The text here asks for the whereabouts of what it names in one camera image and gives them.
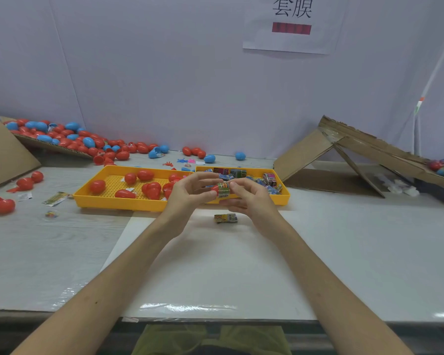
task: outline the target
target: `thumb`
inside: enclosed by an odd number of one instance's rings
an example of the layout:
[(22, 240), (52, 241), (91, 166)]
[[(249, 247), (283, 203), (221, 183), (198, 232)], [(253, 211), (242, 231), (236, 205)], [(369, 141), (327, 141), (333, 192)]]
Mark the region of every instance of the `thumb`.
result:
[(235, 193), (237, 196), (239, 196), (242, 199), (247, 200), (250, 197), (253, 197), (253, 194), (251, 194), (248, 190), (246, 190), (241, 185), (238, 185), (235, 182), (230, 182), (230, 189), (233, 193)]
[(217, 199), (217, 192), (216, 191), (210, 191), (210, 192), (204, 192), (197, 195), (191, 195), (193, 198), (193, 201), (199, 205), (211, 201), (215, 201)]

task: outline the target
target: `person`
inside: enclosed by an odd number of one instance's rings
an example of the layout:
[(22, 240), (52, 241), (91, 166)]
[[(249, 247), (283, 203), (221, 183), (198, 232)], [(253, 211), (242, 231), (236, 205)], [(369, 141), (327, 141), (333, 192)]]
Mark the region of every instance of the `person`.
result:
[[(195, 172), (177, 182), (165, 210), (158, 218), (108, 267), (31, 333), (12, 354), (94, 354), (142, 286), (143, 274), (165, 245), (182, 233), (199, 205), (216, 199), (216, 192), (206, 186), (221, 181), (217, 173)], [(221, 200), (220, 204), (230, 212), (248, 215), (261, 235), (276, 245), (338, 354), (412, 354), (284, 220), (262, 185), (238, 178), (230, 181), (230, 188), (239, 198)], [(222, 330), (219, 340), (204, 337), (201, 328), (191, 326), (147, 326), (133, 353), (173, 355), (177, 353), (175, 349), (186, 354), (290, 353), (280, 327), (265, 330), (254, 327), (250, 332), (249, 327), (234, 326), (225, 332)], [(183, 344), (174, 344), (178, 339)]]

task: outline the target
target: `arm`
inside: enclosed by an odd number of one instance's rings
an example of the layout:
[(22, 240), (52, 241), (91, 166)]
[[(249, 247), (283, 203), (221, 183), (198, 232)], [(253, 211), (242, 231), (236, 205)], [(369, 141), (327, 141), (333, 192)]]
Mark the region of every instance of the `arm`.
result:
[(164, 212), (12, 355), (94, 354), (160, 251), (183, 231), (198, 205), (216, 198), (215, 191), (204, 187), (221, 181), (217, 173), (197, 172), (177, 182)]
[(249, 179), (230, 181), (241, 199), (220, 201), (248, 215), (279, 249), (340, 355), (412, 355), (396, 334), (349, 290), (279, 214), (266, 189)]

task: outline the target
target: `tray of wrapper sleeves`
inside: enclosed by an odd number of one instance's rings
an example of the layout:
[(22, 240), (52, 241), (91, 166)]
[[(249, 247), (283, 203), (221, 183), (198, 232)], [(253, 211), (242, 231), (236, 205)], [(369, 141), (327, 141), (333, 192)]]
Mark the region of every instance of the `tray of wrapper sleeves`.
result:
[[(211, 168), (196, 167), (196, 171), (207, 171), (208, 169)], [(264, 174), (272, 174), (272, 184), (277, 187), (272, 187), (273, 189), (276, 189), (275, 191), (272, 191), (273, 193), (278, 193), (270, 195), (273, 202), (278, 205), (288, 204), (290, 194), (279, 179), (278, 175), (276, 175), (272, 169), (212, 168), (212, 170), (214, 169), (220, 170), (223, 173), (232, 174), (229, 176), (230, 178), (247, 176), (248, 178), (252, 178), (254, 181), (258, 182), (261, 182)], [(138, 173), (141, 171), (144, 171), (146, 174), (152, 174), (153, 177), (150, 179), (141, 180), (137, 176), (135, 183), (132, 184), (128, 184), (125, 181), (125, 175), (129, 173), (138, 175)], [(193, 173), (169, 169), (106, 166), (94, 177), (89, 179), (89, 181), (78, 189), (73, 196), (77, 205), (82, 208), (128, 209), (132, 211), (162, 212), (167, 204), (164, 194), (165, 185), (171, 184), (170, 178), (178, 177), (182, 179), (184, 176), (189, 176), (191, 174)], [(105, 182), (102, 190), (97, 193), (92, 191), (92, 186), (96, 181)], [(157, 182), (161, 186), (162, 191), (160, 192), (158, 199), (150, 199), (142, 190), (144, 184), (151, 184), (153, 182)], [(134, 198), (119, 198), (115, 196), (118, 191), (127, 189), (131, 189), (129, 192), (134, 194)], [(237, 196), (235, 194), (230, 194), (227, 198), (237, 198)], [(217, 198), (215, 201), (209, 203), (218, 203), (220, 199), (221, 198)]]
[[(270, 197), (276, 205), (287, 205), (289, 202), (290, 194), (288, 189), (284, 186), (281, 179), (278, 177), (273, 169), (268, 168), (229, 168), (229, 167), (207, 167), (207, 166), (197, 166), (195, 168), (196, 172), (212, 172), (220, 173), (221, 178), (224, 180), (233, 178), (244, 178), (247, 177), (263, 186), (265, 186)], [(271, 175), (273, 179), (271, 180), (271, 185), (268, 186), (270, 180), (266, 180), (264, 175)], [(235, 194), (230, 194), (229, 198), (238, 198)], [(215, 201), (209, 202), (209, 204), (218, 203), (223, 198), (217, 198)]]

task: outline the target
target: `person's left hand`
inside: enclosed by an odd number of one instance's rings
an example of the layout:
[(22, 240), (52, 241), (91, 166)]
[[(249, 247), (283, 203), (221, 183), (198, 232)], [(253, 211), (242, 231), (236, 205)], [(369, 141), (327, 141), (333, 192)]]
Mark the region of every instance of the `person's left hand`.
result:
[(223, 182), (218, 173), (195, 172), (177, 182), (161, 217), (171, 223), (177, 237), (186, 226), (194, 210), (201, 204), (217, 198), (217, 192), (206, 188)]

